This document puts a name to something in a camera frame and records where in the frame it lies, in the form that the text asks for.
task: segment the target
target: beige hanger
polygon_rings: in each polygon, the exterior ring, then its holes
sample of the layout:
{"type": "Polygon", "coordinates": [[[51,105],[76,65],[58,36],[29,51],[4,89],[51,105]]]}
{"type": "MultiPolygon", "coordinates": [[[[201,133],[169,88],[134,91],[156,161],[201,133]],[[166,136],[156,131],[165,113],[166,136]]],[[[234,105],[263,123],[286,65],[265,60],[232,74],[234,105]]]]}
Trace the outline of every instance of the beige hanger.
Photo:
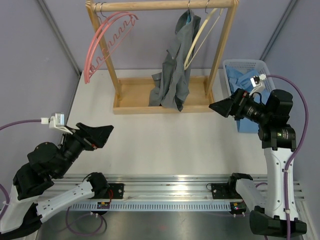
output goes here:
{"type": "Polygon", "coordinates": [[[187,68],[190,66],[192,60],[195,58],[195,56],[196,56],[196,54],[198,53],[199,49],[200,49],[200,48],[202,47],[202,45],[204,44],[205,40],[207,39],[207,37],[208,37],[209,34],[211,33],[212,29],[214,29],[214,27],[215,27],[217,21],[219,20],[221,14],[222,14],[222,12],[223,12],[223,10],[224,10],[224,9],[221,8],[220,13],[219,13],[219,16],[217,17],[217,19],[215,20],[214,24],[213,24],[212,27],[210,28],[209,32],[208,32],[207,35],[205,36],[204,40],[203,40],[202,43],[200,44],[199,48],[197,49],[197,51],[194,53],[193,57],[192,57],[191,60],[189,61],[189,58],[190,58],[190,56],[191,56],[191,54],[192,54],[193,49],[194,49],[195,46],[196,46],[196,43],[197,43],[197,41],[198,41],[201,33],[203,32],[204,28],[206,27],[207,23],[208,23],[209,20],[212,18],[212,16],[214,15],[214,13],[217,11],[217,8],[214,8],[209,14],[207,14],[207,16],[206,16],[206,18],[205,18],[202,26],[200,27],[198,33],[196,34],[196,36],[195,36],[195,38],[194,38],[194,40],[193,40],[193,42],[192,42],[192,45],[191,45],[191,47],[190,47],[190,50],[189,50],[189,52],[188,52],[188,54],[187,54],[187,56],[186,56],[186,59],[185,59],[185,61],[184,61],[184,70],[187,70],[187,68]]]}

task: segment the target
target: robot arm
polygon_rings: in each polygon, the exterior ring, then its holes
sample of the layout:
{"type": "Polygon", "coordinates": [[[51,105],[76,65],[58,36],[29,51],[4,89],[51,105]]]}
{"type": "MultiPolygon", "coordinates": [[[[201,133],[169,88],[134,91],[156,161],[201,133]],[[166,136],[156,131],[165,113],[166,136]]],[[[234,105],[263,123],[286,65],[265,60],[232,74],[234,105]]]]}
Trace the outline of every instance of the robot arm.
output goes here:
{"type": "Polygon", "coordinates": [[[235,120],[247,118],[259,124],[258,136],[267,165],[267,200],[256,189],[251,177],[237,178],[231,188],[235,188],[251,211],[250,228],[254,234],[285,238],[289,214],[291,236],[299,236],[307,232],[307,225],[299,221],[295,205],[293,161],[289,169],[285,170],[287,161],[297,149],[295,130],[287,124],[293,96],[276,89],[270,93],[265,105],[257,103],[253,93],[263,90],[264,84],[259,76],[253,77],[251,82],[254,86],[251,93],[239,88],[229,98],[212,103],[209,107],[225,118],[231,115],[235,120]],[[285,206],[286,200],[289,202],[289,209],[285,206]]]}
{"type": "Polygon", "coordinates": [[[92,173],[83,183],[59,196],[36,202],[43,192],[54,185],[52,179],[61,179],[83,150],[102,148],[113,126],[89,127],[82,123],[73,129],[64,126],[64,115],[55,113],[44,123],[65,132],[58,147],[51,142],[38,145],[27,155],[29,163],[23,165],[13,179],[10,202],[0,221],[0,239],[11,240],[37,231],[56,213],[83,199],[102,197],[108,183],[102,173],[92,173]]]}

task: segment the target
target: gray wall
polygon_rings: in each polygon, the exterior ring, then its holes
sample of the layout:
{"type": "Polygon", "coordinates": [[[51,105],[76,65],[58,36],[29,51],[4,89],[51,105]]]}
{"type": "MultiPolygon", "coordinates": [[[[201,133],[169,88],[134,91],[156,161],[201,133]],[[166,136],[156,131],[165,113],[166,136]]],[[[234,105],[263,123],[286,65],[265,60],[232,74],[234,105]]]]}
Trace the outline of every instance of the gray wall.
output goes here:
{"type": "MultiPolygon", "coordinates": [[[[0,126],[67,112],[77,76],[36,0],[1,1],[0,33],[0,126]]],[[[57,143],[60,135],[39,123],[1,131],[0,183],[9,191],[27,154],[42,142],[57,143]]]]}
{"type": "MultiPolygon", "coordinates": [[[[85,1],[45,0],[45,2],[77,64],[83,69],[94,34],[85,1]]],[[[288,3],[289,0],[240,0],[223,58],[259,59],[288,3]]],[[[116,69],[161,68],[169,43],[174,38],[175,25],[183,12],[184,10],[135,12],[139,20],[120,47],[112,54],[114,67],[116,69]]],[[[201,16],[202,21],[206,17],[204,9],[196,9],[195,13],[201,16]]],[[[211,68],[224,16],[195,57],[193,68],[211,68]]],[[[115,33],[111,31],[108,35],[108,31],[105,35],[107,39],[110,34],[113,36],[115,33]]],[[[201,42],[206,34],[207,31],[203,34],[201,42]]]]}
{"type": "MultiPolygon", "coordinates": [[[[266,58],[270,72],[286,76],[295,82],[304,93],[308,103],[309,127],[304,146],[295,158],[294,177],[302,184],[318,236],[320,236],[320,210],[318,208],[320,203],[318,179],[320,171],[319,9],[319,0],[299,1],[266,58]]],[[[298,138],[300,138],[305,121],[302,102],[292,87],[280,80],[275,80],[275,85],[294,93],[290,124],[296,129],[298,138]]]]}

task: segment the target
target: cable clip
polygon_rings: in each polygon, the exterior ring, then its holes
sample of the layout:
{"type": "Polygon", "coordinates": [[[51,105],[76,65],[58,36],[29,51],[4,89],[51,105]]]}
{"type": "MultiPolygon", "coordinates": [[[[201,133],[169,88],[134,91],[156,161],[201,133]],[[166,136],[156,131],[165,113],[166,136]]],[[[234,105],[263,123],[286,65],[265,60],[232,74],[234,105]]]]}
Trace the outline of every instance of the cable clip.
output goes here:
{"type": "Polygon", "coordinates": [[[50,118],[48,117],[41,118],[41,124],[49,124],[49,123],[50,123],[50,118]]]}
{"type": "Polygon", "coordinates": [[[260,75],[259,75],[259,78],[260,78],[260,80],[264,81],[264,80],[267,79],[267,75],[265,75],[265,74],[260,74],[260,75]]]}

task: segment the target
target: gray jacket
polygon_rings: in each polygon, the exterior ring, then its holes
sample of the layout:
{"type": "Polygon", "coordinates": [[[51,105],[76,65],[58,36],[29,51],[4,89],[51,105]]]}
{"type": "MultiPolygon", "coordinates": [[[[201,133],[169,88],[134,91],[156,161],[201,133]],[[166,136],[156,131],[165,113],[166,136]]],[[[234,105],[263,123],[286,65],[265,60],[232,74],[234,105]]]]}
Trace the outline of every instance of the gray jacket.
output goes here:
{"type": "Polygon", "coordinates": [[[192,42],[199,30],[201,18],[192,10],[186,11],[178,20],[175,27],[175,39],[171,43],[168,54],[162,64],[162,72],[152,75],[155,88],[151,90],[149,106],[182,111],[183,103],[189,94],[190,71],[184,68],[185,59],[192,42]]]}

